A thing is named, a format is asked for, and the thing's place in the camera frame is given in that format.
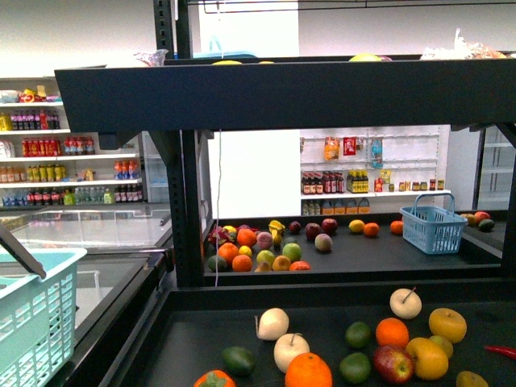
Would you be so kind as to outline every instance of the store shelf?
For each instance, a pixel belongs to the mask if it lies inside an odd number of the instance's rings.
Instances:
[[[301,195],[301,200],[347,199],[347,198],[396,198],[402,196],[418,196],[429,194],[450,194],[449,189],[438,191],[394,191],[394,192],[367,192],[367,193],[323,193],[321,195]]]
[[[0,131],[0,135],[59,135],[71,133],[69,129],[42,129],[38,131]]]
[[[32,107],[63,107],[63,102],[0,103],[0,107],[17,107],[19,109],[31,109]]]
[[[116,153],[109,155],[84,155],[84,156],[57,156],[57,157],[12,157],[1,159],[0,163],[33,163],[35,161],[73,161],[73,160],[106,160],[106,159],[134,159],[136,153]]]
[[[48,188],[48,187],[80,187],[88,185],[128,185],[139,184],[142,179],[130,180],[94,180],[94,181],[50,181],[45,183],[7,183],[0,184],[0,189],[5,188]]]

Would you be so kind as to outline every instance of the pear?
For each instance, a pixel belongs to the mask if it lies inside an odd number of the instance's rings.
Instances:
[[[287,333],[289,322],[289,316],[283,309],[268,309],[261,315],[260,322],[258,316],[255,316],[256,336],[262,340],[278,340]]]
[[[255,272],[271,272],[272,270],[273,268],[271,267],[271,265],[268,264],[268,262],[263,261],[258,264],[258,266],[255,269]]]
[[[480,375],[470,372],[462,371],[457,375],[456,380],[457,387],[489,387],[487,381],[484,380]]]

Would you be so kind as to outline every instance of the lemon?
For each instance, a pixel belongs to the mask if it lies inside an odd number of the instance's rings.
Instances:
[[[349,229],[356,233],[356,234],[359,234],[361,232],[364,231],[364,222],[362,222],[361,220],[359,219],[356,219],[356,220],[352,220],[350,223],[349,223]]]
[[[218,62],[213,63],[213,65],[241,65],[242,62],[238,62],[237,60],[220,60]]]
[[[239,255],[244,254],[245,256],[252,257],[252,250],[248,246],[242,246],[239,248]]]
[[[236,233],[236,228],[234,228],[233,226],[224,226],[223,229],[226,230],[227,232]]]
[[[361,54],[352,57],[350,62],[380,62],[381,58],[369,52],[362,52]]]

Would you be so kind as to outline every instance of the orange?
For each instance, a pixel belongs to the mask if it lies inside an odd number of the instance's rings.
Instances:
[[[285,374],[285,387],[332,387],[328,364],[313,352],[297,355]]]
[[[245,254],[236,256],[231,264],[234,272],[250,272],[252,269],[252,260]]]
[[[239,248],[231,242],[226,242],[218,248],[217,254],[226,260],[228,266],[231,266],[234,258],[239,255]]]
[[[394,317],[384,318],[377,326],[378,345],[387,344],[405,348],[409,343],[409,329],[402,320]]]
[[[312,267],[310,266],[310,264],[308,262],[305,262],[304,260],[299,260],[297,262],[294,262],[293,264],[290,265],[290,268],[289,268],[290,271],[310,270],[310,269],[312,269]]]
[[[364,235],[366,236],[377,236],[380,231],[380,226],[376,223],[367,223],[364,225]]]
[[[252,248],[256,244],[256,234],[253,230],[242,228],[236,235],[236,241],[240,246]]]
[[[401,220],[395,220],[390,223],[390,232],[395,235],[403,235],[403,222]]]
[[[226,379],[226,384],[223,385],[223,387],[236,387],[236,383],[229,377],[229,375],[227,375],[224,371],[221,371],[220,369],[214,369],[213,371],[205,373],[204,375],[198,378],[193,387],[200,387],[202,383],[205,383],[210,373],[213,373],[215,375],[215,377],[210,376],[211,380]]]

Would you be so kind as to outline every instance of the avocado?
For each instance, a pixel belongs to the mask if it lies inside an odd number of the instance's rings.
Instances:
[[[494,228],[494,221],[491,219],[484,219],[478,223],[478,229],[482,232],[490,232]]]
[[[248,377],[256,367],[254,355],[244,347],[228,347],[222,351],[222,358],[227,371],[238,377]]]
[[[297,242],[298,242],[298,238],[296,238],[295,236],[289,236],[289,237],[283,239],[283,244],[297,243]]]
[[[215,262],[218,263],[218,270],[220,272],[227,271],[227,262],[225,259],[223,259],[221,256],[211,256],[208,258],[208,268],[215,272]]]

